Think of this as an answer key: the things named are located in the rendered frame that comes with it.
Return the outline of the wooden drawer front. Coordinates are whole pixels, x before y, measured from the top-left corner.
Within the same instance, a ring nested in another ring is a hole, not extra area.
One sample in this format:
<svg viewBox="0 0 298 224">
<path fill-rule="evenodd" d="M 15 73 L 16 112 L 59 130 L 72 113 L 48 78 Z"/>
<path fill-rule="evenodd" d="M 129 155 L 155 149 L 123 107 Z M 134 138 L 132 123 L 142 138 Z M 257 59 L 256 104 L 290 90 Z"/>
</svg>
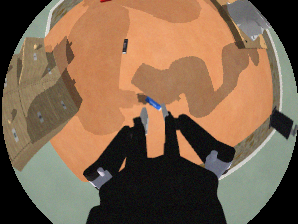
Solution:
<svg viewBox="0 0 298 224">
<path fill-rule="evenodd" d="M 13 161 L 32 141 L 21 113 L 17 91 L 2 98 L 2 126 L 6 148 Z"/>
<path fill-rule="evenodd" d="M 16 57 L 12 56 L 5 78 L 3 95 L 16 89 Z"/>
<path fill-rule="evenodd" d="M 57 121 L 48 105 L 41 83 L 20 89 L 19 95 L 23 114 L 35 139 Z"/>
<path fill-rule="evenodd" d="M 46 57 L 47 57 L 48 65 L 41 77 L 41 81 L 60 77 L 53 54 L 46 53 Z"/>
<path fill-rule="evenodd" d="M 42 85 L 58 121 L 77 110 L 62 79 L 43 82 Z"/>
<path fill-rule="evenodd" d="M 40 81 L 48 65 L 44 38 L 26 37 L 24 41 L 17 60 L 18 88 Z"/>
</svg>

